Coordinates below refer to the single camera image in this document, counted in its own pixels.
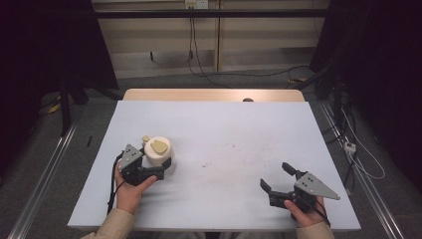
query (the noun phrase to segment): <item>cylindrical container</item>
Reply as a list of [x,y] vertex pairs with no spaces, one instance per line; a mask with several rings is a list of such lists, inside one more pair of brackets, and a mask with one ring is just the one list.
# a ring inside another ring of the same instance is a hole
[[162,163],[171,157],[171,166],[164,172],[170,174],[174,171],[175,160],[171,142],[162,136],[151,138],[144,147],[145,156],[151,166],[161,166]]

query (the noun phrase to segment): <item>black cable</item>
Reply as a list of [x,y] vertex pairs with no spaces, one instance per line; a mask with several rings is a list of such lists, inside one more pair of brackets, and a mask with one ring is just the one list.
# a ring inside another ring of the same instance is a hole
[[346,127],[340,132],[340,134],[337,137],[335,137],[335,138],[333,138],[333,139],[331,139],[329,141],[326,141],[325,144],[332,143],[332,142],[337,141],[340,138],[342,138],[344,136],[344,134],[345,134],[345,130],[346,130]]
[[[195,53],[196,53],[196,59],[199,65],[199,69],[201,70],[202,75],[194,73],[192,70],[192,67],[190,65],[190,59],[192,56],[192,39],[193,42],[195,44]],[[197,77],[205,77],[207,79],[208,82],[217,85],[219,87],[224,87],[224,88],[229,88],[225,85],[222,84],[218,84],[215,83],[213,81],[211,81],[208,77],[212,77],[212,76],[240,76],[240,77],[270,77],[270,76],[276,76],[276,75],[280,75],[283,73],[288,73],[289,74],[289,84],[290,85],[290,81],[291,81],[291,77],[290,77],[290,71],[297,69],[297,68],[309,68],[309,66],[295,66],[295,67],[291,67],[287,70],[283,70],[280,72],[276,72],[276,73],[269,73],[269,74],[262,74],[262,75],[255,75],[255,74],[240,74],[240,73],[213,73],[213,74],[205,74],[202,66],[201,66],[201,62],[199,60],[199,54],[198,54],[198,47],[197,47],[197,43],[196,43],[196,28],[195,28],[195,20],[193,18],[190,18],[190,43],[189,43],[189,58],[188,58],[188,65],[189,65],[189,71],[192,73],[192,75],[197,76]]]
[[[191,72],[193,75],[195,75],[195,76],[198,76],[198,77],[205,77],[205,79],[206,79],[209,83],[211,83],[211,84],[213,84],[213,85],[216,85],[216,86],[219,86],[219,87],[222,87],[222,88],[231,89],[231,88],[230,88],[230,87],[228,87],[228,86],[225,86],[225,85],[223,85],[223,84],[219,84],[219,83],[216,83],[216,82],[211,81],[211,79],[209,79],[209,78],[208,78],[208,76],[204,73],[204,71],[203,71],[203,69],[202,69],[202,66],[201,66],[201,62],[199,61],[198,46],[197,46],[197,44],[196,44],[196,29],[195,29],[195,20],[194,20],[193,18],[190,18],[190,29],[191,29],[191,30],[190,30],[189,60],[188,60],[189,70],[190,70],[190,72]],[[192,71],[192,68],[191,68],[191,66],[190,66],[190,53],[192,52],[192,31],[193,31],[193,41],[194,41],[194,44],[195,44],[196,60],[197,60],[197,62],[198,62],[199,69],[201,70],[202,75],[195,74],[195,73]]]
[[[352,141],[351,142],[356,145],[356,137],[355,137],[355,134],[356,134],[356,121],[355,121],[354,115],[352,113],[352,100],[351,100],[350,97],[349,97],[349,99],[348,99],[348,101],[347,101],[346,104],[342,104],[342,107],[343,107],[342,110],[344,111],[345,116],[347,118],[351,117],[351,119],[352,119],[352,126],[351,126],[352,128],[350,130],[352,130],[354,132],[354,134],[353,134],[353,138],[352,138]],[[354,152],[354,154],[352,156],[352,161],[351,162],[348,160],[347,153],[345,152],[344,149],[343,149],[343,153],[344,153],[344,156],[345,156],[345,158],[347,160],[347,163],[348,163],[348,169],[347,169],[346,176],[345,176],[345,178],[343,180],[343,186],[344,187],[346,186],[347,181],[348,181],[348,176],[351,173],[351,176],[352,176],[352,186],[351,186],[351,189],[354,190],[355,178],[354,178],[354,171],[352,170],[352,168],[353,168],[354,162],[356,161],[356,158],[357,158],[357,149],[356,149],[356,151]]]
[[370,0],[368,10],[366,11],[365,17],[362,20],[363,23],[362,23],[362,26],[360,27],[359,36],[357,38],[357,43],[356,43],[357,46],[359,46],[359,44],[360,44],[360,40],[362,39],[362,35],[363,35],[364,30],[365,30],[365,25],[367,25],[367,19],[368,19],[370,10],[372,8],[372,3],[373,3],[373,0]]
[[336,126],[337,126],[337,124],[335,123],[333,126],[331,126],[331,127],[327,128],[327,129],[322,130],[322,131],[320,132],[320,134],[321,134],[321,135],[325,135],[326,133],[328,133],[328,132],[330,132],[331,130],[333,130]]
[[109,201],[108,201],[108,204],[107,204],[108,205],[108,208],[107,208],[107,211],[106,211],[107,215],[111,212],[112,205],[114,204],[114,197],[115,197],[115,194],[117,193],[117,190],[114,192],[114,173],[115,173],[115,167],[117,166],[117,162],[118,162],[119,159],[121,159],[122,156],[123,156],[123,151],[121,152],[121,154],[118,155],[118,157],[115,158],[115,161],[112,164],[111,190],[110,190],[110,193],[109,193]]
[[[315,0],[313,0],[313,9],[315,8]],[[317,38],[319,39],[319,32],[317,31],[317,21],[316,18],[314,18],[314,26],[316,27],[316,35]]]
[[290,70],[288,70],[288,84],[286,85],[285,89],[289,88],[291,80],[292,80],[292,78],[291,78],[291,75],[290,75]]
[[323,214],[326,216],[326,210],[325,207],[322,205],[322,203],[320,203],[318,200],[316,201],[317,204],[319,204],[319,206],[322,208],[323,210]]
[[[322,212],[320,212],[316,207],[314,207],[313,205],[310,205],[306,200],[304,200],[300,196],[296,196],[295,199],[298,199],[302,203],[306,204],[311,210],[316,212],[316,214],[318,214],[325,221],[325,223],[328,225],[328,227],[331,226],[331,223],[329,223],[328,218]],[[319,204],[319,205],[322,207],[322,210],[325,211],[325,208],[321,204]]]
[[114,196],[117,194],[117,192],[118,192],[118,189],[125,183],[126,181],[124,180],[116,189],[115,189],[115,192],[114,192]]

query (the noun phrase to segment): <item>cable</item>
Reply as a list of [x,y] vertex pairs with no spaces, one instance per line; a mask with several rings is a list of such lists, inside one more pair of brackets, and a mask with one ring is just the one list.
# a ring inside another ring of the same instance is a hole
[[117,166],[117,162],[119,159],[121,159],[121,157],[123,156],[123,151],[121,152],[121,154],[118,155],[118,157],[115,158],[114,163],[112,164],[112,172],[111,172],[111,190],[109,193],[109,201],[108,201],[108,208],[106,211],[106,214],[108,215],[111,212],[112,209],[112,205],[114,204],[114,197],[115,194],[117,193],[118,189],[123,185],[123,183],[121,185],[118,186],[118,188],[114,191],[114,173],[115,173],[115,167]]
[[[316,212],[316,214],[318,214],[325,221],[325,223],[328,225],[328,227],[331,226],[331,223],[329,223],[328,217],[326,217],[326,215],[324,215],[322,212],[320,212],[316,207],[314,207],[313,205],[310,205],[306,200],[304,200],[300,196],[296,196],[295,199],[298,199],[302,203],[306,204],[310,209],[312,209],[314,212]],[[319,204],[319,205],[322,207],[322,210],[325,211],[325,208],[321,204]]]
[[347,116],[345,115],[345,112],[343,109],[341,109],[342,113],[345,116],[345,120],[347,121],[348,126],[350,127],[350,131],[353,134],[353,136],[356,138],[356,141],[366,150],[366,152],[369,153],[369,155],[371,155],[371,157],[375,160],[375,162],[378,164],[378,166],[381,168],[382,170],[382,176],[374,176],[370,173],[368,173],[363,167],[361,167],[359,164],[356,163],[355,159],[353,158],[353,156],[351,155],[351,153],[349,152],[348,154],[350,155],[350,159],[354,162],[354,164],[356,165],[357,168],[359,168],[361,171],[363,171],[366,175],[368,175],[369,177],[372,177],[374,179],[382,179],[385,176],[385,170],[382,167],[381,163],[376,159],[376,157],[362,144],[362,142],[360,142],[359,138],[356,136],[356,134],[354,133],[353,129],[351,128],[350,125],[350,121],[348,120]]
[[342,137],[344,136],[344,134],[345,134],[346,130],[347,130],[347,126],[343,126],[343,127],[341,128],[341,132],[340,132],[340,134],[339,134],[337,137],[335,137],[335,138],[333,138],[333,139],[331,139],[331,140],[329,140],[329,141],[326,141],[326,142],[325,142],[325,144],[329,144],[329,143],[332,143],[332,142],[334,142],[334,141],[339,140],[340,138],[342,138]]
[[[198,62],[199,65],[199,69],[201,70],[202,75],[197,75],[192,71],[192,68],[190,66],[190,54],[192,52],[192,31],[193,31],[193,41],[195,43],[195,53],[196,53],[196,60]],[[190,44],[189,44],[189,60],[188,60],[188,64],[189,64],[189,70],[190,72],[198,77],[205,77],[205,79],[207,79],[207,81],[211,84],[214,84],[216,86],[222,87],[222,88],[227,88],[227,89],[231,89],[228,86],[225,86],[223,84],[219,84],[216,82],[211,81],[211,79],[208,78],[208,76],[204,73],[204,71],[202,70],[202,66],[201,66],[201,62],[199,61],[199,55],[198,55],[198,46],[196,45],[196,30],[195,30],[195,20],[193,18],[190,18]]]
[[[202,74],[197,74],[197,73],[194,73],[194,72],[193,72],[193,70],[192,70],[192,67],[191,67],[191,65],[190,65],[190,59],[191,59],[191,57],[192,57],[192,40],[193,40],[193,42],[194,42],[194,44],[195,44],[195,54],[196,54],[196,60],[197,60],[197,62],[198,62],[199,69],[201,70],[201,73],[202,73]],[[208,77],[212,77],[212,76],[270,77],[270,76],[280,75],[280,74],[283,74],[283,73],[288,73],[288,74],[289,74],[289,84],[288,84],[288,86],[289,86],[289,85],[290,85],[290,82],[291,82],[291,80],[292,80],[292,79],[291,79],[291,77],[290,77],[290,71],[291,71],[291,70],[298,69],[298,68],[309,68],[309,66],[305,66],[305,65],[302,65],[302,66],[295,66],[295,67],[291,67],[291,68],[289,68],[289,69],[287,69],[287,70],[283,70],[283,71],[280,71],[280,72],[276,72],[276,73],[269,73],[269,74],[262,74],[262,75],[255,75],[255,74],[240,74],[240,73],[213,73],[213,74],[205,74],[205,73],[204,73],[204,71],[203,71],[203,69],[202,69],[201,62],[200,62],[200,60],[199,60],[198,47],[197,47],[197,43],[196,43],[196,28],[195,28],[195,20],[194,20],[193,18],[190,18],[190,43],[189,43],[189,58],[188,58],[188,65],[189,65],[189,70],[190,70],[190,72],[192,73],[192,75],[197,76],[197,77],[205,77],[205,78],[207,79],[207,81],[208,81],[208,82],[210,82],[210,83],[212,83],[212,84],[214,84],[214,85],[217,85],[217,86],[219,86],[219,87],[224,87],[224,88],[230,88],[230,87],[227,87],[227,86],[225,86],[225,85],[222,85],[222,84],[218,84],[218,83],[216,83],[216,82],[213,82],[213,81],[212,81],[211,79],[209,79]]]
[[[343,108],[345,108],[346,111],[347,111],[346,118],[348,119],[348,117],[351,116],[351,119],[353,120],[353,127],[350,126],[350,130],[352,130],[354,132],[354,134],[356,134],[356,120],[354,119],[354,115],[353,115],[353,112],[352,112],[352,100],[351,100],[351,97],[349,95],[343,96],[343,97],[348,97],[348,101],[347,101],[346,104],[341,104],[341,106]],[[355,136],[353,137],[352,142],[354,144],[356,144],[356,137]],[[347,181],[348,181],[348,176],[351,173],[351,177],[352,177],[351,189],[354,190],[355,179],[354,179],[354,171],[352,169],[353,169],[354,162],[356,161],[356,158],[357,158],[357,151],[354,152],[354,155],[353,155],[353,159],[354,160],[352,160],[352,161],[349,161],[348,160],[348,157],[347,157],[347,154],[346,154],[345,150],[343,151],[343,153],[344,153],[344,156],[345,156],[346,161],[348,163],[348,169],[347,169],[347,173],[346,173],[346,176],[344,178],[344,181],[343,181],[343,186],[344,187],[346,186]]]
[[330,132],[333,128],[335,128],[335,125],[333,125],[333,126],[331,126],[331,127],[327,128],[327,129],[322,130],[322,131],[320,132],[320,134],[321,134],[321,135],[325,135],[326,133]]
[[323,210],[323,214],[326,216],[325,207],[318,200],[316,201],[316,203],[319,204],[320,208],[322,208],[322,210]]
[[368,10],[365,14],[365,18],[363,19],[363,23],[362,23],[362,26],[360,28],[359,37],[357,38],[357,45],[360,44],[360,40],[362,39],[362,35],[363,35],[364,30],[365,30],[365,25],[367,25],[367,19],[368,19],[370,10],[372,8],[372,3],[373,3],[373,0],[370,0]]
[[[315,0],[313,0],[313,9],[315,8]],[[314,18],[314,26],[316,27],[316,36],[319,39],[319,32],[317,31],[317,21],[316,18]]]

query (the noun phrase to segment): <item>power cord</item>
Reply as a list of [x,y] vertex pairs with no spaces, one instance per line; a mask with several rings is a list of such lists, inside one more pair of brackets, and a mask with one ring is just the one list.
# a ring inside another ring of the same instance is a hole
[[[352,100],[351,100],[350,96],[346,96],[346,97],[348,97],[348,101],[347,101],[346,104],[341,104],[341,107],[346,110],[345,117],[347,119],[348,119],[348,117],[351,117],[351,119],[353,120],[353,126],[350,125],[350,130],[354,131],[355,134],[356,134],[356,120],[354,119],[354,115],[353,115],[353,112],[352,112]],[[356,137],[353,137],[352,142],[354,143],[354,145],[356,145]],[[343,151],[343,153],[344,153],[345,159],[348,163],[348,169],[347,169],[346,176],[343,180],[343,186],[346,187],[346,184],[347,184],[347,181],[348,181],[348,176],[351,174],[351,177],[352,177],[351,190],[354,190],[355,178],[354,178],[353,165],[354,165],[354,162],[357,158],[357,151],[356,151],[356,149],[354,149],[354,154],[353,154],[354,160],[353,161],[348,160],[348,157],[347,157],[345,150]]]
[[[191,59],[191,53],[192,53],[192,37],[193,37],[193,41],[194,41],[194,44],[195,44],[196,60],[197,60],[197,62],[198,62],[199,69],[201,70],[202,75],[198,75],[198,74],[194,73],[194,72],[192,71],[191,66],[190,66],[190,59]],[[191,72],[193,75],[198,76],[198,77],[205,77],[205,79],[206,79],[209,83],[211,83],[211,84],[213,84],[213,85],[216,85],[216,86],[219,86],[219,87],[222,87],[222,88],[226,88],[226,89],[231,89],[231,88],[230,88],[230,87],[228,87],[228,86],[225,86],[225,85],[223,85],[223,84],[219,84],[219,83],[216,83],[216,82],[212,81],[212,80],[211,80],[211,79],[209,79],[209,78],[208,78],[208,76],[204,73],[204,70],[202,69],[202,66],[201,66],[201,62],[199,61],[198,46],[197,46],[197,44],[196,44],[195,19],[193,19],[193,18],[190,18],[190,44],[189,44],[189,59],[188,59],[188,64],[189,64],[189,70],[190,70],[190,72]]]
[[[315,8],[315,0],[313,0],[313,9],[314,8]],[[317,30],[317,21],[316,21],[316,18],[314,18],[314,26],[316,27],[316,35],[317,35],[317,38],[319,39],[319,32]]]
[[[192,67],[190,65],[190,60],[192,59],[192,42],[195,45],[196,61],[198,62],[198,66],[199,66],[199,69],[201,71],[201,74],[194,73],[193,70],[192,70]],[[188,65],[189,65],[189,70],[190,70],[190,72],[191,72],[192,75],[197,76],[197,77],[205,77],[209,83],[214,84],[214,85],[219,86],[219,87],[222,87],[222,88],[227,88],[227,89],[231,89],[231,87],[225,86],[223,84],[216,83],[216,82],[212,81],[211,79],[209,79],[209,77],[212,77],[212,76],[270,77],[270,76],[276,76],[276,75],[281,75],[281,74],[284,74],[284,73],[288,73],[288,81],[289,82],[288,82],[288,85],[286,86],[286,89],[287,89],[290,86],[291,82],[293,81],[292,78],[291,78],[291,70],[298,69],[298,68],[309,68],[309,66],[294,66],[294,67],[291,67],[291,68],[289,68],[287,70],[283,70],[283,71],[280,71],[280,72],[269,73],[269,74],[262,74],[262,75],[239,74],[239,73],[213,73],[213,74],[206,74],[206,73],[204,73],[204,71],[202,69],[201,62],[199,60],[198,47],[197,47],[197,43],[196,43],[196,28],[195,28],[195,20],[194,20],[194,18],[190,18],[190,43],[189,43]]]
[[[326,134],[327,132],[329,132],[330,129],[333,129],[333,128],[337,127],[337,126],[338,125],[335,124],[331,128],[326,129],[322,135]],[[346,125],[342,126],[341,127],[341,132],[338,134],[338,136],[336,136],[333,139],[330,139],[330,140],[326,141],[325,144],[329,144],[329,143],[332,143],[332,142],[335,142],[335,141],[341,139],[344,136],[344,134],[346,133],[346,131],[347,131],[347,126]]]
[[[315,206],[311,205],[310,203],[308,203],[306,200],[304,200],[301,197],[296,197],[296,199],[298,199],[300,202],[304,203],[306,206],[308,206],[311,210],[313,210],[314,212],[316,212],[316,214],[318,214],[326,223],[326,225],[328,225],[328,227],[331,227],[331,223],[328,220],[328,217],[326,215],[324,215],[322,212],[320,212]],[[322,208],[322,210],[325,212],[325,207],[322,206],[322,204],[319,203],[319,206]]]
[[381,176],[374,176],[374,175],[372,175],[372,174],[370,174],[369,172],[367,172],[363,167],[361,167],[358,163],[356,163],[356,160],[355,160],[355,158],[353,157],[353,155],[351,154],[351,152],[347,152],[348,154],[349,154],[349,156],[350,156],[350,159],[354,162],[354,164],[356,165],[356,167],[358,168],[358,169],[360,169],[363,173],[365,173],[367,176],[369,176],[369,177],[372,177],[372,178],[374,178],[374,179],[382,179],[382,178],[384,178],[385,177],[385,170],[384,170],[384,168],[382,167],[382,165],[381,165],[381,163],[378,161],[378,159],[376,159],[376,157],[363,145],[363,143],[359,140],[359,138],[356,136],[356,134],[355,134],[355,132],[354,132],[354,130],[351,128],[351,125],[350,125],[350,121],[348,120],[348,118],[347,118],[347,116],[346,116],[346,114],[345,114],[345,112],[344,112],[344,110],[343,109],[341,109],[341,111],[342,111],[342,113],[344,114],[344,118],[345,118],[345,120],[347,121],[347,124],[348,124],[348,126],[350,127],[350,131],[351,131],[351,133],[353,134],[353,136],[354,136],[354,138],[356,139],[356,141],[363,147],[363,149],[365,149],[366,150],[366,152],[368,152],[369,153],[369,155],[375,160],[375,162],[378,164],[378,166],[381,168],[381,170],[382,170],[382,175]]
[[320,132],[321,135],[326,135],[331,130],[334,130],[337,127],[337,124],[335,123],[333,126],[326,128]]
[[108,201],[108,208],[106,211],[106,214],[108,215],[111,212],[112,209],[112,205],[114,204],[114,198],[115,195],[117,194],[118,189],[124,184],[121,183],[117,189],[114,191],[114,173],[115,173],[115,167],[117,166],[118,161],[121,159],[121,157],[123,156],[123,151],[121,152],[121,154],[118,155],[118,157],[115,158],[114,163],[112,164],[112,172],[111,172],[111,190],[109,193],[109,201]]

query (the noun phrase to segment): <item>metal rod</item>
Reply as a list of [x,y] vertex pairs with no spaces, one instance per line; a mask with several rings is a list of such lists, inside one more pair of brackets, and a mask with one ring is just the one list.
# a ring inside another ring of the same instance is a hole
[[50,11],[44,16],[69,18],[324,18],[326,9],[198,9],[198,10],[98,10],[88,11]]
[[26,238],[32,222],[34,221],[37,212],[43,203],[43,199],[47,193],[47,190],[49,189],[49,185],[52,182],[53,177],[59,168],[60,162],[65,155],[66,149],[72,140],[81,115],[82,112],[79,112],[69,130],[67,130],[66,135],[60,137],[56,149],[54,150],[53,155],[50,157],[43,175],[39,179],[37,186],[35,187],[24,209],[19,215],[18,220],[15,222],[12,231],[7,237],[8,239]]
[[[334,134],[340,135],[339,129],[335,125],[332,108],[329,106],[328,103],[323,102],[319,102],[319,106],[321,107],[322,112],[325,115],[328,123],[332,126]],[[339,138],[338,142],[340,144],[340,147],[342,147],[344,141]],[[350,155],[347,156],[347,160],[349,162],[352,162],[352,158]],[[363,168],[359,157],[357,157],[355,161],[359,164],[360,167]],[[360,185],[362,186],[363,191],[365,192],[370,204],[372,205],[375,214],[378,216],[379,222],[384,227],[385,233],[387,234],[388,238],[404,239],[404,235],[401,232],[401,229],[398,226],[398,223],[396,222],[393,214],[391,213],[391,210],[384,202],[384,199],[378,192],[378,189],[376,189],[370,177],[363,173],[361,170],[359,170],[356,165],[354,167],[354,171],[356,172],[356,177],[359,180]]]

